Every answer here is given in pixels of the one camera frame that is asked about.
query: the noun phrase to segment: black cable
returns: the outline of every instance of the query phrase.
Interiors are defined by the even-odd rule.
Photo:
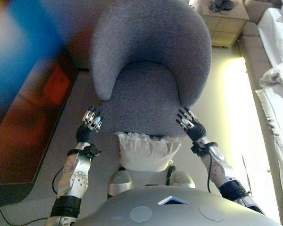
[[[57,175],[61,172],[62,169],[63,169],[63,167],[60,168],[60,170],[56,173],[56,175],[55,175],[54,178],[52,179],[51,187],[52,187],[52,190],[53,190],[53,192],[54,192],[55,194],[57,194],[57,192],[56,192],[56,190],[55,190],[53,184],[54,184],[54,182],[55,182],[55,179],[56,179]],[[8,220],[6,220],[6,218],[5,218],[5,216],[3,215],[1,209],[0,209],[0,213],[1,213],[2,217],[3,217],[3,219],[6,221],[6,223],[8,223],[10,226],[26,226],[26,225],[28,225],[28,224],[31,224],[31,223],[36,222],[36,221],[39,221],[39,220],[47,220],[47,218],[39,218],[39,219],[36,219],[36,220],[32,220],[32,221],[30,221],[30,222],[28,222],[28,223],[26,223],[26,224],[23,224],[23,225],[13,225],[13,224],[9,223]]]
[[[55,194],[58,194],[57,193],[57,191],[55,190],[55,187],[54,187],[54,182],[55,182],[55,179],[56,179],[56,177],[57,177],[57,175],[61,172],[61,170],[63,169],[63,166],[62,166],[62,168],[60,168],[60,170],[56,173],[56,175],[54,176],[54,178],[52,179],[52,183],[51,183],[51,188],[52,188],[52,190],[53,190],[53,192],[55,193]]]
[[[247,173],[246,165],[245,165],[245,162],[244,162],[244,157],[243,157],[243,155],[241,155],[241,156],[242,156],[242,161],[243,161],[243,164],[244,164],[244,167],[245,167],[245,171],[246,171],[247,183],[249,184],[249,187],[250,187],[249,174]],[[250,187],[250,195],[253,197],[253,192],[251,191],[251,187]]]
[[[8,220],[6,220],[6,218],[3,215],[1,209],[0,209],[0,213],[1,213],[2,217],[3,217],[3,219],[6,221],[6,223],[8,223],[10,226],[25,226],[25,225],[31,224],[31,223],[39,221],[39,220],[47,220],[47,218],[40,218],[40,219],[32,220],[32,221],[30,221],[30,222],[28,222],[26,224],[23,224],[23,225],[13,225],[13,224],[9,223]]]
[[[210,188],[209,188],[209,178],[210,178],[210,176],[211,176],[211,171],[212,171],[212,155],[211,155],[211,153],[210,153],[210,152],[209,152],[208,154],[209,154],[209,156],[210,156],[210,162],[209,162],[209,170],[208,170],[208,184],[207,184],[207,186],[208,186],[208,192],[210,192],[210,193],[211,193],[211,190],[210,190]]]

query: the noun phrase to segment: white bedsheet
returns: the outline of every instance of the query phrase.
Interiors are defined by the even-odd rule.
[[[283,62],[283,19],[281,10],[268,8],[262,16],[258,29],[264,49],[272,67]]]
[[[283,190],[283,63],[267,71],[260,86],[263,89],[256,92],[273,130]]]

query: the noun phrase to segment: black strap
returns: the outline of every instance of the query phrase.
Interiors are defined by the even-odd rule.
[[[209,154],[209,147],[211,146],[218,147],[218,144],[216,142],[209,142],[205,145],[199,145],[198,142],[193,141],[193,147],[191,148],[191,150],[193,151],[193,153],[197,154],[200,157],[205,154]]]

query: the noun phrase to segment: white cushion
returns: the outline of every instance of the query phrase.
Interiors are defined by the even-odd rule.
[[[181,146],[177,138],[150,138],[145,134],[117,132],[120,164],[129,170],[161,172],[170,164]]]

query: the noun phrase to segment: nightstand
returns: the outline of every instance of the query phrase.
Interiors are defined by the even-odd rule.
[[[233,3],[235,6],[232,10],[213,13],[208,9],[209,1],[202,0],[198,12],[208,27],[212,46],[232,46],[249,20],[242,1]]]

